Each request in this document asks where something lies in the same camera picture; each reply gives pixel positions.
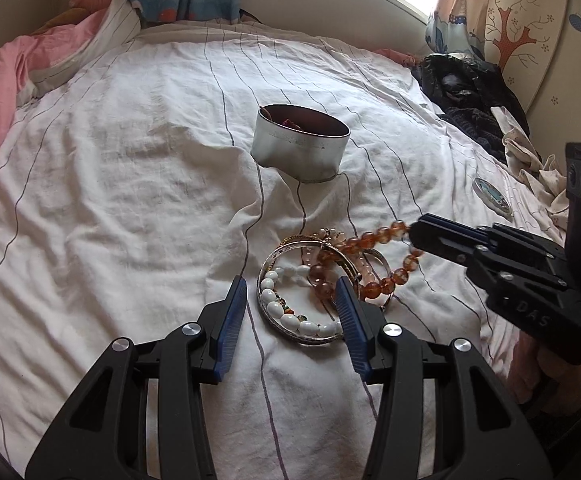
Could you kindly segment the person's right hand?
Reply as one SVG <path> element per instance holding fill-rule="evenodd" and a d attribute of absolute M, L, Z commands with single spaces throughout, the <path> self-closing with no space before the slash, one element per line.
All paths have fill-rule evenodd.
<path fill-rule="evenodd" d="M 581 364 L 573 365 L 520 332 L 513 350 L 507 388 L 520 404 L 528 402 L 542 379 L 553 393 L 543 405 L 548 411 L 575 412 L 581 408 Z"/>

